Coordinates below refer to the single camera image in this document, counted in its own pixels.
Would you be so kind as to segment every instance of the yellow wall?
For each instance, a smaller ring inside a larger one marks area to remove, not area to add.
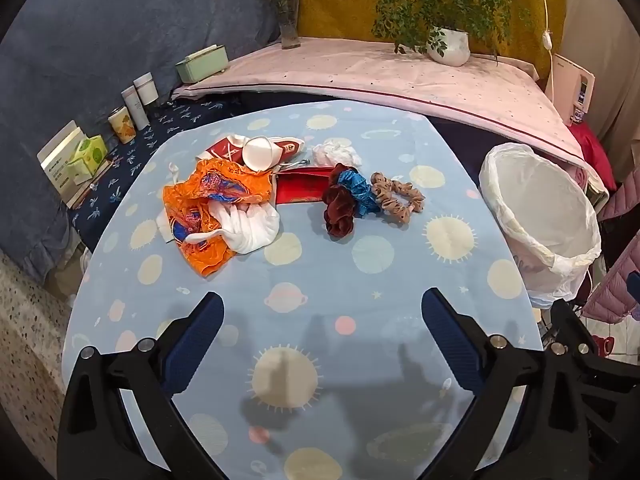
[[[514,17],[511,44],[500,54],[532,62],[541,78],[549,72],[549,57],[542,46],[545,29],[543,0],[520,0],[530,10],[532,27],[526,28]],[[554,51],[560,47],[564,23],[565,0],[547,0],[549,29]],[[379,41],[370,30],[375,18],[376,0],[302,0],[298,31],[301,36],[315,38],[347,38],[349,40]],[[477,45],[475,52],[483,52]]]

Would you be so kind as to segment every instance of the power cord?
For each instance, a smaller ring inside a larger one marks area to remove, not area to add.
[[[549,10],[545,3],[545,31],[542,33],[542,45],[549,53],[549,60],[551,62],[551,72],[549,73],[549,83],[551,83],[551,104],[554,103],[554,58],[551,55],[551,49],[553,44],[551,43],[551,32],[549,31]]]

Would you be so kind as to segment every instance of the red cloth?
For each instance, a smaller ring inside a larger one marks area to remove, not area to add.
[[[334,168],[294,168],[277,174],[276,204],[322,202]]]
[[[569,131],[580,144],[584,160],[600,175],[604,186],[609,191],[615,191],[618,186],[616,186],[616,179],[613,178],[611,163],[589,125],[584,122],[574,123],[569,126]]]

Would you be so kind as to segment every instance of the white trash bag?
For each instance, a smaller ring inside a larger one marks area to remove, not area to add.
[[[496,146],[480,189],[511,249],[533,306],[572,300],[600,254],[596,212],[573,179],[525,144]]]

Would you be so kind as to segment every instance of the flower vase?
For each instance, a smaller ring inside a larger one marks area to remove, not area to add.
[[[280,25],[280,39],[282,48],[296,48],[300,46],[300,38],[296,30],[298,21],[298,0],[277,0],[278,24]]]
[[[440,39],[447,44],[447,47],[442,56],[437,50],[429,47],[428,53],[431,59],[449,66],[462,66],[469,60],[471,52],[469,51],[469,35],[466,32],[441,28]]]

